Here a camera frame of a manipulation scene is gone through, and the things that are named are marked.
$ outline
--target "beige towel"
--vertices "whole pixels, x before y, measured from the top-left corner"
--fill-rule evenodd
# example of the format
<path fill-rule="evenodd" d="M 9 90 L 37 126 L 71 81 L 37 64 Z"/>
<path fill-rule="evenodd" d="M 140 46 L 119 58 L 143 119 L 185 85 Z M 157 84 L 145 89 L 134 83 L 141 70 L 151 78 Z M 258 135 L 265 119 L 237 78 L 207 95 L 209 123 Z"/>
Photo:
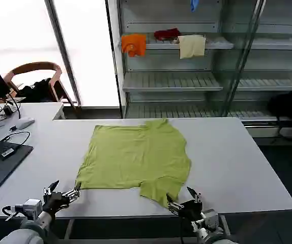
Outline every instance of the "beige towel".
<path fill-rule="evenodd" d="M 206 37 L 200 35 L 180 36 L 180 59 L 204 56 Z"/>

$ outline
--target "computer mouse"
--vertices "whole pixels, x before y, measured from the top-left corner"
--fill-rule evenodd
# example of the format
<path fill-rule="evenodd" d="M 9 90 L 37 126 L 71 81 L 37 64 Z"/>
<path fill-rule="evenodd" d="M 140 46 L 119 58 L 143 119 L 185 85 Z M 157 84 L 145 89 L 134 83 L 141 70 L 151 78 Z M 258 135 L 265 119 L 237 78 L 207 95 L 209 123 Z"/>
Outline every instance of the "computer mouse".
<path fill-rule="evenodd" d="M 16 121 L 15 126 L 10 128 L 11 131 L 15 131 L 16 129 L 24 129 L 27 126 L 33 124 L 35 122 L 35 119 L 33 118 L 20 118 L 18 121 Z"/>

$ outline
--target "wooden chair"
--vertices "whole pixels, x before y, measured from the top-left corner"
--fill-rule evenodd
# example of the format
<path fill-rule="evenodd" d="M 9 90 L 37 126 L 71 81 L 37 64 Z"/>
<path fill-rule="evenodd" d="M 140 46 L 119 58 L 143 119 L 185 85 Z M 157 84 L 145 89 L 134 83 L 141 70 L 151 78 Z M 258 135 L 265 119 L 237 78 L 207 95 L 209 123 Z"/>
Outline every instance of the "wooden chair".
<path fill-rule="evenodd" d="M 35 62 L 30 64 L 25 64 L 14 68 L 10 71 L 5 77 L 5 83 L 12 88 L 15 92 L 18 92 L 18 87 L 12 82 L 12 79 L 15 75 L 35 71 L 35 70 L 54 70 L 55 74 L 49 81 L 50 94 L 53 96 L 55 102 L 59 102 L 62 99 L 67 99 L 70 105 L 75 109 L 73 102 L 71 101 L 68 93 L 66 92 L 64 86 L 60 81 L 60 75 L 62 73 L 59 65 L 51 62 Z"/>

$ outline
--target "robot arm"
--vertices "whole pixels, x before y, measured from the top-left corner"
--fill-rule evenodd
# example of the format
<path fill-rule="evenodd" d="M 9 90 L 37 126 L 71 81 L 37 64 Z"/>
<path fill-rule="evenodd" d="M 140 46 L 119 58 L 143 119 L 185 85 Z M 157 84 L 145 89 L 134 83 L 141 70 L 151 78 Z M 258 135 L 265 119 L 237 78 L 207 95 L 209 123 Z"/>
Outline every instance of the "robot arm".
<path fill-rule="evenodd" d="M 228 228 L 225 218 L 221 219 L 222 228 L 220 226 L 220 217 L 218 213 L 213 209 L 202 211 L 201 194 L 196 193 L 196 191 L 190 187 L 187 187 L 187 189 L 194 200 L 178 204 L 173 202 L 170 196 L 167 195 L 168 209 L 173 214 L 190 221 L 193 232 L 196 233 L 199 243 L 236 244 L 229 239 L 229 235 L 226 234 L 223 229 L 224 227 Z"/>
<path fill-rule="evenodd" d="M 9 216 L 7 220 L 18 213 L 26 216 L 27 220 L 22 222 L 20 229 L 4 237 L 0 244 L 52 243 L 49 241 L 49 227 L 55 220 L 55 214 L 61 209 L 69 207 L 69 204 L 80 196 L 80 182 L 74 189 L 66 193 L 54 191 L 58 183 L 59 181 L 56 181 L 48 188 L 44 188 L 43 205 L 41 200 L 29 199 L 25 204 L 3 208 L 3 212 Z"/>

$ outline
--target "shelving unit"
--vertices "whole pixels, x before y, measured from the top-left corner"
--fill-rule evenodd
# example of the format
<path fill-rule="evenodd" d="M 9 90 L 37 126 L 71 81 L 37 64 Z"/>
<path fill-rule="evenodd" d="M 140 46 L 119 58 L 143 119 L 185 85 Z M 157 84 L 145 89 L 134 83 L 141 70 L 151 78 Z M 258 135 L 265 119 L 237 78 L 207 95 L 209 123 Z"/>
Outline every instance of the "shelving unit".
<path fill-rule="evenodd" d="M 124 117 L 219 116 L 244 53 L 256 0 L 200 0 L 194 13 L 190 1 L 120 0 L 119 4 L 120 31 L 113 43 Z M 178 28 L 182 35 L 205 35 L 205 55 L 180 59 L 176 41 L 155 39 L 154 32 L 170 28 Z M 132 33 L 146 34 L 145 56 L 121 54 L 121 36 Z M 274 122 L 276 117 L 267 110 L 269 99 L 291 91 L 292 0 L 269 0 L 227 116 L 247 124 Z"/>
<path fill-rule="evenodd" d="M 245 15 L 240 12 L 246 5 L 233 5 L 230 16 L 237 24 L 227 24 L 228 40 L 235 44 L 235 49 L 243 46 L 239 38 L 245 32 Z M 230 55 L 221 56 L 228 60 Z M 221 66 L 230 68 L 226 61 Z M 251 51 L 237 87 L 230 114 L 251 121 L 276 121 L 267 110 L 270 98 L 292 91 L 292 0 L 266 1 L 260 23 L 256 30 Z"/>
<path fill-rule="evenodd" d="M 147 37 L 145 56 L 123 55 L 124 76 L 119 79 L 119 88 L 121 97 L 126 98 L 122 101 L 125 117 L 218 116 L 219 109 L 212 105 L 210 97 L 225 91 L 213 73 L 216 57 L 218 52 L 234 49 L 234 43 L 222 33 L 223 9 L 228 3 L 200 0 L 195 12 L 191 12 L 188 1 L 120 0 L 119 3 L 121 36 L 139 33 Z M 205 55 L 180 59 L 176 40 L 155 39 L 154 32 L 171 28 L 178 28 L 181 35 L 204 35 Z M 121 40 L 113 43 L 118 54 Z"/>

